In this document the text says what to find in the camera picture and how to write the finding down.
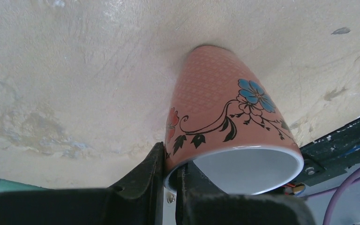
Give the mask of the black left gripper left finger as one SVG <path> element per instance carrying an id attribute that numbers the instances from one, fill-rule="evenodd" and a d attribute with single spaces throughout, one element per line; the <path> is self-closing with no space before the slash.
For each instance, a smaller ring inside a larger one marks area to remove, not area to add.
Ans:
<path id="1" fill-rule="evenodd" d="M 106 188 L 0 193 L 0 225 L 160 225 L 164 145 Z"/>

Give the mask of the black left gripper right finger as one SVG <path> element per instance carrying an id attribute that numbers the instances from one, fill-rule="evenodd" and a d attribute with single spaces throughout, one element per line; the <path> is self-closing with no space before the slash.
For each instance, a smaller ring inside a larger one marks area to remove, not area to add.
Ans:
<path id="1" fill-rule="evenodd" d="M 175 172 L 178 225 L 313 225 L 302 199 L 288 195 L 236 195 L 219 189 L 193 163 Z"/>

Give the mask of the pink salmon mug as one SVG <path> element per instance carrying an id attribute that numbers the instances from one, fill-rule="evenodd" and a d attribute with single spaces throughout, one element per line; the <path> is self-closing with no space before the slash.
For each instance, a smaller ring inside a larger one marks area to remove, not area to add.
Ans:
<path id="1" fill-rule="evenodd" d="M 166 121 L 164 186 L 194 163 L 228 194 L 258 195 L 292 182 L 304 159 L 264 86 L 231 51 L 212 45 L 187 56 Z"/>

